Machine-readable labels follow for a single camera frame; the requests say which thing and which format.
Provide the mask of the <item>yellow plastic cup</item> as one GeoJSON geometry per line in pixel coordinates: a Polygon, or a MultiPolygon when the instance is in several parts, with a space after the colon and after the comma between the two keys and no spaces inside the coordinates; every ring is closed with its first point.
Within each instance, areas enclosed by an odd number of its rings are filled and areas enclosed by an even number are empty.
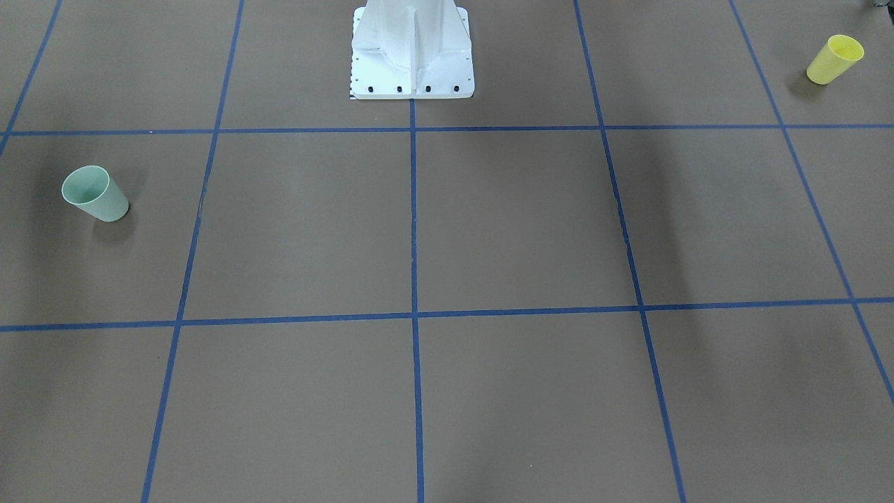
{"type": "Polygon", "coordinates": [[[818,85],[827,85],[849,70],[865,56],[865,48],[853,37],[835,34],[807,67],[807,77],[818,85]]]}

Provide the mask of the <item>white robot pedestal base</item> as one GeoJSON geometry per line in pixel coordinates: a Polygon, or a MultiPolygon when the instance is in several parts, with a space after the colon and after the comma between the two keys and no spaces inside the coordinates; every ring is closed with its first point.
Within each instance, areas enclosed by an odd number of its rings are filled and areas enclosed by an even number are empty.
{"type": "Polygon", "coordinates": [[[468,99],[475,94],[469,13],[453,1],[367,1],[352,15],[349,96],[468,99]]]}

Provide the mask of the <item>green plastic cup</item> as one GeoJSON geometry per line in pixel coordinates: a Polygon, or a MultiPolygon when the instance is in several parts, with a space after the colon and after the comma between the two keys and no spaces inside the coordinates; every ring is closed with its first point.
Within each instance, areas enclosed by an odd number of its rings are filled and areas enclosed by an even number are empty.
{"type": "Polygon", "coordinates": [[[67,203],[103,222],[122,219],[130,201],[102,166],[83,166],[64,179],[61,194],[67,203]]]}

